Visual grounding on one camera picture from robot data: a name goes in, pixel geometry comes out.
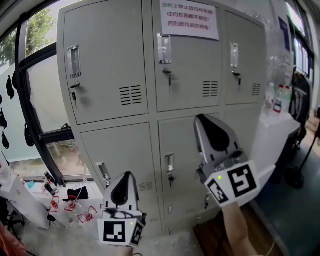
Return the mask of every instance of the tree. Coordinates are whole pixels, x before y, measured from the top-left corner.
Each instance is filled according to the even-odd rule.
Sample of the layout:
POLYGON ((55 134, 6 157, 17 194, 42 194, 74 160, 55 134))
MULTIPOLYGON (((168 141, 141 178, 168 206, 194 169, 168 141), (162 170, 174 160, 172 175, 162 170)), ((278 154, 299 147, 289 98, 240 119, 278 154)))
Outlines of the tree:
MULTIPOLYGON (((52 39, 46 34, 54 26, 56 20, 52 20, 51 8, 45 8, 29 19, 26 37, 26 55, 30 56, 39 51, 43 46, 50 44, 52 39)), ((5 65, 12 66, 15 63, 15 45, 17 29, 11 32, 0 43, 0 68, 5 65)))

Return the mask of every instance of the printed notice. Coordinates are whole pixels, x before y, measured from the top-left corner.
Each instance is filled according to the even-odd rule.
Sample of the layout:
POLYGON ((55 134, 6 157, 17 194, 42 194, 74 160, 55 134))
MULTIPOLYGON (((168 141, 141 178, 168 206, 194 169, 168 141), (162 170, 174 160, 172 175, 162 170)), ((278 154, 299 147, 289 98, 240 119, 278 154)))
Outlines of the printed notice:
POLYGON ((219 40, 216 8, 185 0, 161 0, 163 35, 219 40))

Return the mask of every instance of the hanging black item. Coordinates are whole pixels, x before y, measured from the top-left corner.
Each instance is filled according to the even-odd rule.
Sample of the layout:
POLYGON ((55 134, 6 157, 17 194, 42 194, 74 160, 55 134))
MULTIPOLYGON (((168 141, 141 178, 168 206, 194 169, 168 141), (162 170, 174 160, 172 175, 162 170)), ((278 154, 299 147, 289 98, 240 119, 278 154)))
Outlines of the hanging black item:
POLYGON ((18 93, 18 87, 17 87, 17 79, 16 79, 16 71, 14 71, 12 75, 12 85, 16 89, 16 93, 18 93))
POLYGON ((24 125, 24 138, 25 138, 25 142, 29 147, 33 147, 34 144, 34 140, 31 137, 30 131, 27 127, 27 124, 24 125))
POLYGON ((12 100, 12 98, 15 96, 15 90, 12 88, 10 75, 8 75, 8 80, 6 81, 6 92, 8 93, 10 100, 12 100))
POLYGON ((8 126, 8 122, 5 119, 5 115, 4 115, 4 112, 2 111, 2 108, 0 112, 0 126, 3 127, 3 129, 6 129, 8 126))
POLYGON ((10 148, 9 141, 7 140, 7 137, 4 132, 2 132, 2 145, 6 150, 10 148))

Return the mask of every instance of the ventilation slot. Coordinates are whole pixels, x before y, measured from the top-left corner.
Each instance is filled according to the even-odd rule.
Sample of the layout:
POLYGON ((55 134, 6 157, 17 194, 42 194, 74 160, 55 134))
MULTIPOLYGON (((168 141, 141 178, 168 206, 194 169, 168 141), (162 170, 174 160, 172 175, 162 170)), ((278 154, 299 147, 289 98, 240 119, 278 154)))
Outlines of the ventilation slot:
POLYGON ((140 191, 153 190, 154 184, 152 182, 140 183, 138 187, 140 191))
POLYGON ((252 96, 259 96, 260 95, 260 89, 261 89, 261 84, 259 83, 254 83, 252 86, 252 96))
POLYGON ((158 221, 157 218, 151 218, 151 219, 149 219, 149 222, 157 222, 157 221, 158 221))
POLYGON ((138 186, 139 186, 140 191, 146 191, 146 184, 140 183, 140 184, 138 184, 138 186))
POLYGON ((120 99, 122 106, 142 103, 141 86, 121 87, 120 99))
POLYGON ((219 83, 217 81, 203 81, 202 96, 216 97, 218 96, 219 83))
POLYGON ((152 182, 147 182, 145 186, 146 186, 146 190, 152 190, 154 188, 152 182))

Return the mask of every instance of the window frame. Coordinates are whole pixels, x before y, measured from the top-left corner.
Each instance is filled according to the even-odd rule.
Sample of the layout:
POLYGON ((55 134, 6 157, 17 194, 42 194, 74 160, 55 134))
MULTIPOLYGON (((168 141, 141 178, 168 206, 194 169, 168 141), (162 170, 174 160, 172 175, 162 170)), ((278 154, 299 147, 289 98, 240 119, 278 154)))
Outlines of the window frame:
POLYGON ((292 51, 294 52, 294 65, 296 66, 296 64, 297 64, 296 63, 297 52, 296 52, 296 48, 295 48, 295 39, 297 39, 298 42, 301 44, 301 46, 306 50, 306 52, 308 54, 308 73, 304 74, 304 75, 306 75, 308 78, 310 78, 310 69, 313 69, 312 81, 314 81, 314 76, 315 76, 315 72, 314 72, 314 70, 315 70, 315 54, 314 54, 314 51, 313 51, 312 38, 311 38, 312 35, 311 35, 311 29, 310 29, 309 21, 307 19, 307 13, 301 7, 301 5, 298 3, 297 0, 293 0, 293 3, 296 5, 296 7, 297 7, 297 9, 299 11, 298 15, 300 15, 300 18, 301 18, 301 21, 302 21, 302 25, 303 25, 303 29, 304 29, 304 33, 305 33, 305 35, 303 35, 301 33, 301 31, 295 26, 295 24, 293 23, 293 21, 291 20, 289 14, 288 14, 287 18, 288 18, 290 32, 291 32, 292 51))
MULTIPOLYGON (((31 54, 26 57, 26 37, 28 35, 28 22, 29 19, 38 13, 39 11, 45 9, 46 7, 59 2, 60 0, 47 0, 27 13, 23 13, 19 20, 13 24, 7 31, 0 37, 0 40, 4 39, 10 32, 17 28, 16 39, 15 39, 15 74, 17 81, 17 91, 19 94, 20 105, 22 108, 23 116, 26 125, 29 129, 30 135, 33 139, 34 145, 37 148, 42 161, 50 171, 51 175, 55 178, 59 185, 64 185, 65 182, 82 182, 84 175, 72 175, 64 176, 60 171, 58 165, 54 161, 52 155, 47 148, 47 144, 74 140, 72 129, 70 126, 62 127, 60 130, 54 130, 50 132, 43 132, 41 125, 37 116, 37 112, 34 109, 32 103, 30 102, 30 79, 27 70, 34 65, 57 55, 57 43, 54 42, 43 49, 31 54)), ((26 181, 36 181, 42 182, 42 177, 30 177, 23 176, 26 181)), ((92 176, 87 174, 85 176, 86 180, 93 181, 92 176)))

